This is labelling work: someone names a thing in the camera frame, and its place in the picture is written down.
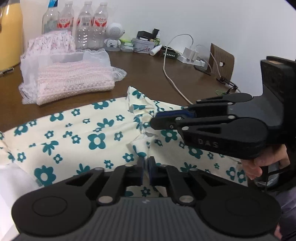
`clear bottle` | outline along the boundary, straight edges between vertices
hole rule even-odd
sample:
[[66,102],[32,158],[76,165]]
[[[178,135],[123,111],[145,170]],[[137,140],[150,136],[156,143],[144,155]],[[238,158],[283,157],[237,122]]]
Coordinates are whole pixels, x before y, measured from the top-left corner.
[[104,40],[106,38],[105,29],[107,25],[107,20],[108,20],[107,3],[101,2],[92,20],[93,24],[90,28],[89,48],[91,49],[103,48]]
[[87,49],[89,42],[89,27],[91,26],[93,11],[92,1],[85,1],[77,19],[76,49]]
[[57,21],[59,19],[57,1],[58,0],[49,1],[48,9],[42,18],[42,34],[57,30]]
[[73,1],[66,2],[64,9],[59,15],[58,29],[73,31],[74,10],[72,8]]

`yellow container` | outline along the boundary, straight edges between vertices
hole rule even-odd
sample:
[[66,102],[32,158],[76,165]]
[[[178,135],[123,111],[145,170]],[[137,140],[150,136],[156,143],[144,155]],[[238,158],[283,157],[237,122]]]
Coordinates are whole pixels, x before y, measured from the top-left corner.
[[20,3],[0,8],[0,71],[15,66],[22,55],[22,10]]

